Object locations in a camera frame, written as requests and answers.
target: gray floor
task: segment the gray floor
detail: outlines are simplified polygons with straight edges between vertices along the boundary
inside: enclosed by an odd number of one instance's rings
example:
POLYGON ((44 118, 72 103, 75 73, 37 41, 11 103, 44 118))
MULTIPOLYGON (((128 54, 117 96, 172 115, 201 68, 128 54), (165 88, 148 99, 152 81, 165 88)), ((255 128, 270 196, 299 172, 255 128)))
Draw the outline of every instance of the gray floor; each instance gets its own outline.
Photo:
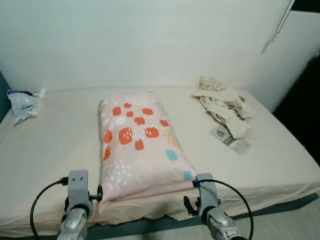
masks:
MULTIPOLYGON (((236 223, 249 235, 249 219, 236 223)), ((288 212, 254 217, 254 240, 320 240, 320 200, 288 212)), ((109 240, 212 240, 206 226, 191 226, 109 240)))

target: white wall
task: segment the white wall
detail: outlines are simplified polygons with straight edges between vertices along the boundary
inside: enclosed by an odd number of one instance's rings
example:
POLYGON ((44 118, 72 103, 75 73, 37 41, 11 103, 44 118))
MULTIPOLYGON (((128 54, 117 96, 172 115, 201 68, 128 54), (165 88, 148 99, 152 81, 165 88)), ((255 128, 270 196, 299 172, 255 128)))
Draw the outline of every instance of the white wall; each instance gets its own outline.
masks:
POLYGON ((0 70, 13 89, 195 86, 249 89, 273 110, 320 47, 320 16, 287 0, 0 1, 0 70))

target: white bed sheet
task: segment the white bed sheet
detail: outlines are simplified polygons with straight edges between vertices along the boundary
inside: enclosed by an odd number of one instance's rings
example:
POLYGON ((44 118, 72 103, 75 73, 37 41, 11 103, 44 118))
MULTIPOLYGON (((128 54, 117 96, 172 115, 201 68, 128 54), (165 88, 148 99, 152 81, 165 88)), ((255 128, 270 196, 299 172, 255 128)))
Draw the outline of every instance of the white bed sheet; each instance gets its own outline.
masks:
MULTIPOLYGON (((320 168, 303 146, 248 92, 255 111, 248 140, 252 147, 239 156, 209 132, 218 124, 204 112, 193 87, 152 88, 160 96, 176 135, 195 168, 210 172, 243 193, 253 211, 293 201, 320 191, 320 168)), ((100 179, 98 103, 109 94, 143 88, 100 88, 49 92, 37 118, 12 126, 10 111, 0 124, 0 237, 31 236, 29 211, 46 185, 69 171, 89 172, 89 191, 100 179)), ((223 209, 231 216, 246 212, 239 197, 217 186, 223 209)), ((182 196, 193 201, 197 189, 111 203, 91 223, 118 224, 167 214, 183 220, 188 214, 182 196)), ((67 188, 55 186, 35 209, 40 235, 59 231, 67 188)))

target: crumpled cloth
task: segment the crumpled cloth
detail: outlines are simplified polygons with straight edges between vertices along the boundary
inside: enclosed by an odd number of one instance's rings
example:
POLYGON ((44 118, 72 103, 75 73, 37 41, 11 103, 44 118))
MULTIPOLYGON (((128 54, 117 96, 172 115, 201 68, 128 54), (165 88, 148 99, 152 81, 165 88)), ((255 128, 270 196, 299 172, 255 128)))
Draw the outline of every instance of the crumpled cloth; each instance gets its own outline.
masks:
POLYGON ((199 90, 192 95, 199 98, 205 110, 218 123, 228 128, 234 139, 247 135, 251 126, 246 120, 254 117, 254 111, 234 88, 213 77, 201 76, 199 90))

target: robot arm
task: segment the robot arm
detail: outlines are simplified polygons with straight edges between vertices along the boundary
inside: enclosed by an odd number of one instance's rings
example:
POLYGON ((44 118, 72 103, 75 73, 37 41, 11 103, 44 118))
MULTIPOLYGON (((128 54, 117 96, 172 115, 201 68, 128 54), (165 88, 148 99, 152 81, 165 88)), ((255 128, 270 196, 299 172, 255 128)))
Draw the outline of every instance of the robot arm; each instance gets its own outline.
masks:
POLYGON ((102 199, 102 188, 98 187, 97 195, 88 192, 88 172, 71 171, 68 177, 68 197, 65 200, 66 215, 62 218, 57 240, 85 240, 87 222, 94 214, 92 199, 102 199))
MULTIPOLYGON (((201 180, 213 180, 213 176, 210 173, 198 174, 196 181, 201 180)), ((208 181, 201 182, 199 192, 200 197, 195 203, 197 211, 192 208, 189 198, 184 196, 184 205, 189 215, 199 216, 215 240, 247 240, 236 227, 235 222, 221 210, 216 184, 208 181)))

